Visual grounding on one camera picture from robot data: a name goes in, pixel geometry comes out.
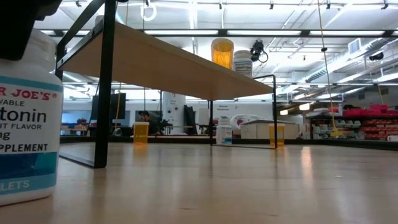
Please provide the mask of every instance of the wooden tabletop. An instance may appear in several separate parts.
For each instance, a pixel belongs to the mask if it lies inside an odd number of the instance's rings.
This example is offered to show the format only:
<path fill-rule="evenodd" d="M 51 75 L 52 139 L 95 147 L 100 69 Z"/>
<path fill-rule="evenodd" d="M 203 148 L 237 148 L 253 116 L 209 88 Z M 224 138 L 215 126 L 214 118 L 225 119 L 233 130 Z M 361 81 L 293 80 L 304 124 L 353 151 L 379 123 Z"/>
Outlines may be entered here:
<path fill-rule="evenodd" d="M 100 77 L 102 36 L 83 38 L 85 47 L 61 69 Z M 204 100 L 272 93 L 265 84 L 120 23 L 115 26 L 113 80 Z"/>

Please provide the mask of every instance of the person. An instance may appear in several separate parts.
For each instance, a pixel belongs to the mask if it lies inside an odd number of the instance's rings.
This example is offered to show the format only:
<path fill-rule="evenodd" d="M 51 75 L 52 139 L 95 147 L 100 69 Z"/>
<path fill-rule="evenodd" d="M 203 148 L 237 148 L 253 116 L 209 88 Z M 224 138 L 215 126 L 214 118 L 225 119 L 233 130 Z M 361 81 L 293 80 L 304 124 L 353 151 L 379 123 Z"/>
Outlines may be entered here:
<path fill-rule="evenodd" d="M 156 122 L 149 119 L 148 111 L 140 111 L 140 112 L 138 112 L 138 114 L 140 116 L 141 121 L 149 123 L 148 134 L 160 134 L 160 132 L 158 131 Z"/>

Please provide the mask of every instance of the yellow cup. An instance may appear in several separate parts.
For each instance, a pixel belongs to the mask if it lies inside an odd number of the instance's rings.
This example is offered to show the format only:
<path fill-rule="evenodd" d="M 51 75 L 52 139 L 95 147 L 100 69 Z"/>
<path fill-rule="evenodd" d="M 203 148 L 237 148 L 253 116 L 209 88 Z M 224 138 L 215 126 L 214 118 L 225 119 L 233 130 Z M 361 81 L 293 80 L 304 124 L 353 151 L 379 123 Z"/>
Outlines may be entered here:
<path fill-rule="evenodd" d="M 134 145 L 146 146 L 148 144 L 148 122 L 135 122 L 134 123 Z"/>
<path fill-rule="evenodd" d="M 271 147 L 275 147 L 275 135 L 274 135 L 274 124 L 269 124 L 269 142 Z M 285 146 L 285 124 L 277 124 L 277 144 L 278 147 Z"/>
<path fill-rule="evenodd" d="M 234 43 L 225 38 L 218 38 L 211 43 L 211 60 L 232 70 Z"/>

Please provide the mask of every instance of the white bottle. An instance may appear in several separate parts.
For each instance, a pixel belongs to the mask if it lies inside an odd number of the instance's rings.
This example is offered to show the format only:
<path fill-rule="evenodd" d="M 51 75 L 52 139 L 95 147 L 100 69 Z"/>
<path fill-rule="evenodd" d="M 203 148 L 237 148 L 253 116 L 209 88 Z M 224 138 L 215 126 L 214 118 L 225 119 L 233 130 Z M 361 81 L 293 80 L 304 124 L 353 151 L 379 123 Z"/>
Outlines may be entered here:
<path fill-rule="evenodd" d="M 239 50 L 235 52 L 233 70 L 246 77 L 252 78 L 253 62 L 250 58 L 251 54 L 248 50 Z"/>
<path fill-rule="evenodd" d="M 216 143 L 217 144 L 232 144 L 232 127 L 229 125 L 230 119 L 221 117 L 218 120 L 216 129 Z"/>
<path fill-rule="evenodd" d="M 55 187 L 63 88 L 54 66 L 55 42 L 37 30 L 20 61 L 0 59 L 0 205 Z"/>

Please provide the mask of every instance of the wooden floor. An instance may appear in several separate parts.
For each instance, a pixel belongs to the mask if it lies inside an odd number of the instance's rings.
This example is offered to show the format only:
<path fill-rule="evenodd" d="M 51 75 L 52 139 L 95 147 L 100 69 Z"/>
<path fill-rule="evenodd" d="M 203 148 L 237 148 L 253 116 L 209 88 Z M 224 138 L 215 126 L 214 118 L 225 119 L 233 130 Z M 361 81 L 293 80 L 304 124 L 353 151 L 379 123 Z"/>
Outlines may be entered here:
<path fill-rule="evenodd" d="M 92 150 L 90 144 L 62 147 Z M 333 146 L 110 148 L 106 169 L 60 159 L 54 194 L 0 207 L 0 223 L 398 222 L 396 152 Z"/>

